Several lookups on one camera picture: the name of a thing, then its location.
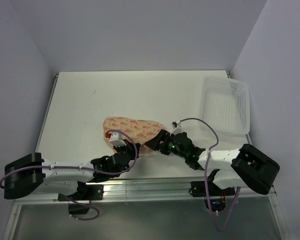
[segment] white table surface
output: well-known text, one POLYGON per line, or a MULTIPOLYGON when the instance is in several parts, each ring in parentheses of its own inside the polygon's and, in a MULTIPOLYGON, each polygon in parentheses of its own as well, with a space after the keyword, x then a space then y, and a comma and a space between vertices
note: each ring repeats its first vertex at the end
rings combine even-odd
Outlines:
MULTIPOLYGON (((171 122, 199 117, 203 79, 227 77, 226 71, 99 71, 61 72, 55 85, 38 149, 52 161, 90 161, 113 151, 103 139, 106 117, 154 120, 171 131, 171 122)), ((208 148, 214 135, 200 130, 199 122, 182 123, 193 143, 208 148)), ((239 148, 246 136, 219 135, 216 150, 239 148)), ((122 179, 180 178, 203 176, 182 158, 158 152, 141 155, 122 179)))

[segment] white plastic basket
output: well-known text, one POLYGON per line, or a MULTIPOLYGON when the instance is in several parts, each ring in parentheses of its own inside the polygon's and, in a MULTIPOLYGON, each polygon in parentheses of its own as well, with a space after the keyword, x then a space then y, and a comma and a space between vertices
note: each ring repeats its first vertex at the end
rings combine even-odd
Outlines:
POLYGON ((242 81, 207 76, 204 78, 200 117, 214 130, 231 135, 250 131, 250 97, 242 81))

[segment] glass panel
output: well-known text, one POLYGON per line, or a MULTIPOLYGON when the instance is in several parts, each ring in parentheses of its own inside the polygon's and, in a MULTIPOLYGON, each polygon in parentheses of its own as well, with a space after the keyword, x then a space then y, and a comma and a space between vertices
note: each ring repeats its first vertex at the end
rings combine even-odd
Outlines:
MULTIPOLYGON (((96 207, 99 218, 76 221, 69 217, 66 204, 24 205, 13 239, 280 239, 268 197, 239 199, 225 233, 216 231, 202 199, 103 202, 96 207)), ((220 214, 219 222, 225 217, 220 214)))

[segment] white wall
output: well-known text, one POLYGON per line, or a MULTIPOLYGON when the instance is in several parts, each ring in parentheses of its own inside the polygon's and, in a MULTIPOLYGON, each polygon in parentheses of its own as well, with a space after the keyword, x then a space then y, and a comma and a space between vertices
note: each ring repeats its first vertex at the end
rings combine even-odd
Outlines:
POLYGON ((274 183, 300 240, 300 0, 268 0, 233 68, 249 85, 251 138, 276 160, 274 183))
POLYGON ((59 71, 231 70, 266 0, 11 0, 59 71))
MULTIPOLYGON (((8 0, 0 0, 0 178, 34 150, 53 75, 8 0)), ((0 239, 12 202, 0 188, 0 239)))

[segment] cloth with orange pattern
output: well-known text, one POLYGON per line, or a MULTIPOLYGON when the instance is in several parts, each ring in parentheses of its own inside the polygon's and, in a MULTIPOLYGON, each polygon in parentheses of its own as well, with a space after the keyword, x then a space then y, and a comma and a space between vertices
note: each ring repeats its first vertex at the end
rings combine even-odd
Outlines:
POLYGON ((139 153, 144 154, 149 152, 149 148, 146 147, 144 143, 155 137, 160 130, 164 128, 165 127, 157 121, 110 116, 103 122, 103 139, 110 148, 113 148, 113 145, 109 143, 109 139, 105 137, 105 133, 110 129, 121 130, 128 134, 135 143, 141 144, 139 153))

